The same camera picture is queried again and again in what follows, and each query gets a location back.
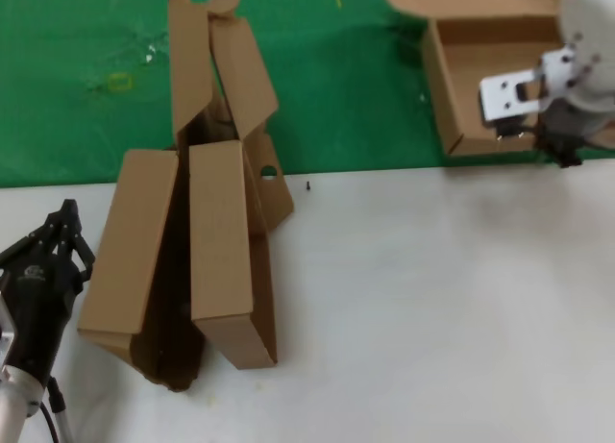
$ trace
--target hole in cardboard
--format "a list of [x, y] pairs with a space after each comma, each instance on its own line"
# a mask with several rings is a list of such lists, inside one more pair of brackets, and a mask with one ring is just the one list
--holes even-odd
[[278, 177], [278, 169], [273, 166], [264, 166], [260, 169], [260, 176], [265, 181], [273, 181], [276, 177]]

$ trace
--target green mat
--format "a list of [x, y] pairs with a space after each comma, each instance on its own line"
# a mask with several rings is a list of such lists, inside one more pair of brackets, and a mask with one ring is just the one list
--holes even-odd
[[[418, 39], [384, 0], [242, 0], [288, 174], [524, 162], [441, 154]], [[114, 181], [172, 142], [167, 0], [0, 0], [0, 186]]]

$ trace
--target metal bracket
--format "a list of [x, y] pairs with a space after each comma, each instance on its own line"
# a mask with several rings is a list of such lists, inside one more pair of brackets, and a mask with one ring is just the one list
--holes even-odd
[[[568, 90], [573, 74], [574, 51], [564, 47], [543, 54], [540, 66], [516, 73], [485, 78], [480, 82], [480, 103], [486, 122], [526, 116], [545, 111], [556, 98]], [[544, 95], [538, 99], [520, 98], [520, 88], [535, 82], [544, 83]]]

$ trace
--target stacked cardboard boxes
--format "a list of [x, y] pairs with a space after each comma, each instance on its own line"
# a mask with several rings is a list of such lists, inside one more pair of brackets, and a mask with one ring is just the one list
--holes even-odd
[[196, 378], [204, 336], [239, 369], [277, 361], [268, 234], [293, 203], [238, 4], [168, 1], [175, 150], [127, 153], [79, 321], [174, 390]]

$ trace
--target black cable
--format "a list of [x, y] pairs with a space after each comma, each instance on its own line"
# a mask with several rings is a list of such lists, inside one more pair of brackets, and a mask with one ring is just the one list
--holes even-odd
[[51, 419], [51, 414], [49, 414], [49, 410], [45, 403], [40, 402], [40, 410], [42, 411], [42, 415], [45, 416], [45, 421], [47, 421], [47, 426], [49, 426], [49, 433], [51, 433], [51, 439], [54, 443], [60, 443], [58, 439], [58, 433], [56, 432], [56, 426], [54, 426], [54, 421]]

